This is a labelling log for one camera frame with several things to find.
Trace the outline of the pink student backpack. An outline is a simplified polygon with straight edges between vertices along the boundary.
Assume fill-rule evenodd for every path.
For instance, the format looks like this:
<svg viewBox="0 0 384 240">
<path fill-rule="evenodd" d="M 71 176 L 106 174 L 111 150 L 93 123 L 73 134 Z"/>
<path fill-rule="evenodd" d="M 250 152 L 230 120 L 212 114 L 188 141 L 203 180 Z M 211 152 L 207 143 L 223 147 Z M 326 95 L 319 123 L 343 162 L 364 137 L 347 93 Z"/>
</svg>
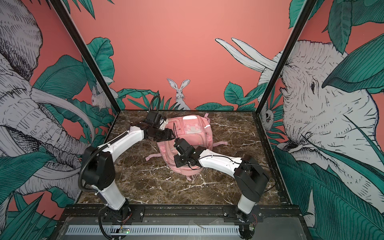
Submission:
<svg viewBox="0 0 384 240">
<path fill-rule="evenodd" d="M 210 125 L 211 120 L 206 113 L 203 117 L 199 115 L 188 115 L 184 117 L 175 117 L 168 119 L 166 128 L 173 129 L 173 132 L 177 137 L 185 139 L 188 144 L 194 148 L 199 146 L 212 150 L 213 147 L 219 145 L 227 145 L 227 142 L 214 142 L 213 131 Z M 177 167 L 175 164 L 174 156 L 178 154 L 178 151 L 174 147 L 175 140 L 158 142 L 160 152 L 157 154 L 151 154 L 146 157 L 146 161 L 149 161 L 154 157 L 162 157 L 166 164 L 174 172 L 186 176 L 188 181 L 192 181 L 194 177 L 199 174 L 203 168 L 195 166 L 183 166 Z"/>
</svg>

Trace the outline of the black front mounting rail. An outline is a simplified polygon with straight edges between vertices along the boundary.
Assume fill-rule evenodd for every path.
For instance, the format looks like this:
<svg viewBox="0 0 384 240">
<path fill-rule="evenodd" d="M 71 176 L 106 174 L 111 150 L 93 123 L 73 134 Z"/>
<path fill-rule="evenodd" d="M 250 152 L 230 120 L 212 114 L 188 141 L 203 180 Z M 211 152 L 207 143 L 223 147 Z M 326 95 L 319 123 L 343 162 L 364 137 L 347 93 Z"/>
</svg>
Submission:
<svg viewBox="0 0 384 240">
<path fill-rule="evenodd" d="M 304 219 L 298 206 L 291 205 L 256 205 L 250 214 L 239 217 L 235 205 L 130 205 L 131 213 L 126 218 L 118 219 L 117 214 L 102 212 L 104 223 L 143 223 L 154 218 L 222 218 L 229 223 L 262 222 L 271 218 Z"/>
</svg>

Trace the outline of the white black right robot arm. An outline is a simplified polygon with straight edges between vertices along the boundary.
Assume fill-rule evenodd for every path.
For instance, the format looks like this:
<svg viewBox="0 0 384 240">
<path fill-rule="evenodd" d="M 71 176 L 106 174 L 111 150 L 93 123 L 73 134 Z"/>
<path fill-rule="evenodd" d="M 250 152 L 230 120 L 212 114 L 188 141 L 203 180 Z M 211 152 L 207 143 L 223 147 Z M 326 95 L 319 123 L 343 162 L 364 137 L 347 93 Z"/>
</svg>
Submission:
<svg viewBox="0 0 384 240">
<path fill-rule="evenodd" d="M 198 166 L 233 177 L 242 194 L 236 207 L 236 216 L 243 223 L 251 218 L 252 210 L 260 201 L 270 179 L 263 167 L 249 155 L 235 158 L 198 147 L 186 152 L 179 151 L 174 160 L 178 168 Z"/>
</svg>

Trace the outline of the black right corner frame post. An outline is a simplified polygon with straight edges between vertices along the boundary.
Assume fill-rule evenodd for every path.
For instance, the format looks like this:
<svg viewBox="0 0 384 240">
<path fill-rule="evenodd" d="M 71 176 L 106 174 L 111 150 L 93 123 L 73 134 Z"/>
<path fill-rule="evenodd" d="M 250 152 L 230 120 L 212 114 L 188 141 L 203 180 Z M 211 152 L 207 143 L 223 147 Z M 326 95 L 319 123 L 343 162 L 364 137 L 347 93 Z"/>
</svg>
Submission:
<svg viewBox="0 0 384 240">
<path fill-rule="evenodd" d="M 277 67 L 275 68 L 273 74 L 272 74 L 272 77 L 266 87 L 266 91 L 264 92 L 263 94 L 263 97 L 259 103 L 259 106 L 257 107 L 256 109 L 256 115 L 260 115 L 261 114 L 261 111 L 262 111 L 262 108 L 264 107 L 267 99 L 268 99 L 268 96 L 270 95 L 270 93 L 272 92 L 273 90 L 273 87 L 276 83 L 276 81 L 278 80 L 283 68 L 284 68 L 284 65 L 285 63 L 287 62 L 287 59 L 288 57 L 290 56 L 312 10 L 314 9 L 314 6 L 316 4 L 316 0 L 307 0 L 304 2 L 304 5 L 302 7 L 302 10 L 300 12 L 300 15 L 297 19 L 297 22 L 295 23 L 294 25 L 294 29 L 293 31 L 291 32 L 291 35 L 288 39 L 288 42 L 282 52 L 282 55 L 278 61 L 278 64 L 277 64 Z"/>
</svg>

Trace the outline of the black corner frame post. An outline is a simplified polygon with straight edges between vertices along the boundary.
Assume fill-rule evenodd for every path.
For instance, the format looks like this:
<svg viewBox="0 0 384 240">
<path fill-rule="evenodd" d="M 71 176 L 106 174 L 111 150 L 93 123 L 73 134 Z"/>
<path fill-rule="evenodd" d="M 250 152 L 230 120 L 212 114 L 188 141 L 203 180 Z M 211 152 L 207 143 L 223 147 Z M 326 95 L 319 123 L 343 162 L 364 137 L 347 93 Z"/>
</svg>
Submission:
<svg viewBox="0 0 384 240">
<path fill-rule="evenodd" d="M 273 90 L 273 87 L 276 83 L 276 81 L 278 80 L 283 68 L 284 68 L 284 65 L 285 63 L 287 62 L 287 59 L 288 57 L 290 56 L 312 10 L 314 9 L 314 6 L 316 4 L 316 0 L 307 0 L 304 2 L 304 5 L 302 7 L 302 10 L 300 12 L 300 15 L 297 19 L 297 22 L 295 23 L 294 25 L 294 29 L 293 31 L 291 32 L 291 35 L 288 39 L 288 42 L 282 52 L 282 55 L 278 61 L 278 64 L 277 64 L 277 67 L 275 68 L 273 74 L 272 74 L 272 77 L 266 87 L 266 91 L 264 92 L 263 94 L 263 97 L 259 103 L 259 106 L 257 107 L 256 109 L 256 115 L 260 115 L 261 114 L 261 111 L 262 111 L 262 108 L 264 107 L 267 99 L 268 99 L 268 96 L 270 95 L 270 93 L 272 92 Z"/>
<path fill-rule="evenodd" d="M 61 22 L 65 26 L 72 40 L 74 41 L 76 47 L 80 51 L 92 74 L 94 75 L 98 83 L 101 85 L 101 88 L 104 90 L 106 97 L 112 104 L 113 110 L 115 110 L 115 112 L 119 114 L 121 112 L 121 108 L 119 107 L 115 97 L 112 95 L 112 92 L 110 91 L 109 86 L 105 82 L 101 70 L 99 69 L 95 59 L 93 58 L 90 50 L 88 49 L 83 37 L 79 33 L 76 25 L 74 24 L 65 4 L 59 0 L 50 0 L 50 3 L 55 9 L 55 12 L 59 16 Z"/>
</svg>

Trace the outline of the black left corner frame post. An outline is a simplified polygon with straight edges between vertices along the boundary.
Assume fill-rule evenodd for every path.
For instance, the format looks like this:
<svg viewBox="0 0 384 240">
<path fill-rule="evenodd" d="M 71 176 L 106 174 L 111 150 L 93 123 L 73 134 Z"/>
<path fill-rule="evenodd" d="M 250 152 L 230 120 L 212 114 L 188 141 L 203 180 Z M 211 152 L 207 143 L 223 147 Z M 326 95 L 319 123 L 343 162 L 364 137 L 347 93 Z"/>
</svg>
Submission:
<svg viewBox="0 0 384 240">
<path fill-rule="evenodd" d="M 80 51 L 92 74 L 94 75 L 98 83 L 101 85 L 101 88 L 104 90 L 106 97 L 112 104 L 113 110 L 115 110 L 115 112 L 119 114 L 121 112 L 121 108 L 119 107 L 115 97 L 112 95 L 112 92 L 110 91 L 109 86 L 105 82 L 101 70 L 99 69 L 95 59 L 93 58 L 90 50 L 88 49 L 83 37 L 79 33 L 76 25 L 74 24 L 65 4 L 59 0 L 50 0 L 50 3 L 55 9 L 55 12 L 59 16 L 61 22 L 65 26 L 72 40 L 74 41 L 76 47 Z"/>
</svg>

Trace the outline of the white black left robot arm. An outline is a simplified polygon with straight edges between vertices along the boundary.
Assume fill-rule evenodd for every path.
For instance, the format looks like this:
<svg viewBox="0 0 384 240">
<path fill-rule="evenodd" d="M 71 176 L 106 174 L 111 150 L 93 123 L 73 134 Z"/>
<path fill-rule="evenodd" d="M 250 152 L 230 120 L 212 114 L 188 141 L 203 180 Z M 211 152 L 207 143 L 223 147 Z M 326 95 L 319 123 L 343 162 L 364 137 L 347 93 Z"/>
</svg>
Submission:
<svg viewBox="0 0 384 240">
<path fill-rule="evenodd" d="M 171 129 L 139 123 L 103 145 L 88 147 L 83 154 L 78 178 L 79 188 L 83 192 L 94 192 L 107 207 L 106 213 L 118 222 L 127 220 L 131 210 L 128 200 L 116 184 L 116 159 L 142 140 L 164 142 L 175 137 Z"/>
</svg>

